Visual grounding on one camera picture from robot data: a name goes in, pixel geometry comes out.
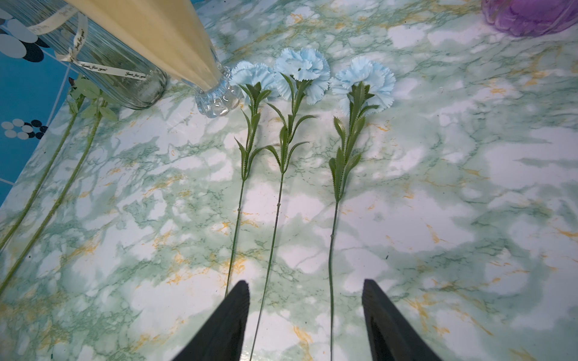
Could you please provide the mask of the yellow beige vase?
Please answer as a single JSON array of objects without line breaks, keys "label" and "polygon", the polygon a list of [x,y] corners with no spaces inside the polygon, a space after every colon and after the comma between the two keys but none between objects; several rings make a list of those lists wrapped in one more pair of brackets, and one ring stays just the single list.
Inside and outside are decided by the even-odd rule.
[{"label": "yellow beige vase", "polygon": [[70,1],[129,48],[195,90],[200,114],[224,116],[242,91],[218,59],[190,1]]}]

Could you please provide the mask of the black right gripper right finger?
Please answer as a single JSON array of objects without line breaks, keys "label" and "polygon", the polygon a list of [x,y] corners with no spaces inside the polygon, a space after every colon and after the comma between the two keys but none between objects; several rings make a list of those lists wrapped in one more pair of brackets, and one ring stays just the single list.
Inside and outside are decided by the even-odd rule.
[{"label": "black right gripper right finger", "polygon": [[372,359],[440,361],[376,281],[364,281],[362,305]]}]

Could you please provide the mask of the clear ribbed glass vase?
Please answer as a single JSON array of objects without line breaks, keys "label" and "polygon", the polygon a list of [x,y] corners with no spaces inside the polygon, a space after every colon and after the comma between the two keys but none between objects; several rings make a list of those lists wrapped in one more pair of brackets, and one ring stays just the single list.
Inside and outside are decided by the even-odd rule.
[{"label": "clear ribbed glass vase", "polygon": [[2,1],[1,9],[125,108],[151,107],[168,75],[65,1]]}]

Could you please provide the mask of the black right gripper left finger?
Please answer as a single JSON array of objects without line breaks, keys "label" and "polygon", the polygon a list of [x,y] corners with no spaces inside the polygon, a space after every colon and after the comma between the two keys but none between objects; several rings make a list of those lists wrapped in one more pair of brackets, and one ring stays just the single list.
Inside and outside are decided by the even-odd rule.
[{"label": "black right gripper left finger", "polygon": [[174,361],[239,361],[248,320],[250,291],[239,281]]}]

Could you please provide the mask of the blue carnation stem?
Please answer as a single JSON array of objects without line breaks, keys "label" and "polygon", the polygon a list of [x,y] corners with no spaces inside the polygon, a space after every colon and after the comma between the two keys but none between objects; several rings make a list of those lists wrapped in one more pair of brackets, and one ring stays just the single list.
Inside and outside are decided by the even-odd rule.
[{"label": "blue carnation stem", "polygon": [[335,281],[334,254],[341,202],[346,193],[349,176],[361,162],[362,151],[356,144],[367,124],[367,117],[393,105],[392,92],[396,78],[391,69],[367,57],[356,57],[348,68],[335,74],[331,90],[343,97],[341,105],[348,115],[346,122],[334,117],[334,128],[339,136],[337,153],[329,166],[334,189],[334,216],[328,254],[328,282],[330,290],[330,359],[335,359]]},{"label": "blue carnation stem", "polygon": [[279,170],[279,183],[275,198],[275,222],[272,231],[269,257],[267,260],[266,275],[263,284],[263,296],[260,299],[259,312],[254,330],[254,338],[251,344],[249,359],[253,359],[257,346],[257,338],[260,331],[266,296],[269,290],[272,268],[274,263],[278,224],[281,213],[281,201],[284,190],[284,179],[291,163],[295,150],[305,144],[305,141],[294,142],[295,135],[305,121],[314,119],[314,115],[299,115],[299,110],[304,102],[315,104],[319,102],[328,89],[330,66],[324,55],[313,48],[302,48],[295,51],[285,48],[275,61],[275,81],[278,93],[290,103],[287,114],[283,114],[277,106],[269,103],[269,107],[277,113],[281,120],[281,128],[278,132],[278,141],[262,147],[269,151],[275,158]]},{"label": "blue carnation stem", "polygon": [[230,292],[233,283],[233,269],[236,259],[236,248],[239,238],[239,227],[241,223],[241,210],[243,204],[243,197],[245,192],[245,185],[251,173],[251,166],[257,151],[254,150],[255,138],[257,129],[259,127],[261,114],[260,104],[267,97],[271,96],[275,88],[273,70],[263,63],[250,63],[242,61],[236,65],[231,73],[231,84],[237,85],[245,94],[245,104],[248,106],[248,114],[243,111],[245,122],[247,125],[247,137],[245,144],[240,143],[236,139],[241,156],[241,186],[239,191],[239,200],[236,210],[236,223],[233,230],[233,242],[229,260],[229,269],[227,271],[227,280],[225,287],[225,295]]}]

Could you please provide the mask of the purple tinted glass vase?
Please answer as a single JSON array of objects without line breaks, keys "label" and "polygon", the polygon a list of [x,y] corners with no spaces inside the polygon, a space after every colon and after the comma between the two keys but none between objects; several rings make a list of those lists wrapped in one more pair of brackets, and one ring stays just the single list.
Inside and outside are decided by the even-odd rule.
[{"label": "purple tinted glass vase", "polygon": [[483,0],[486,22],[516,37],[538,37],[562,32],[577,24],[574,0]]}]

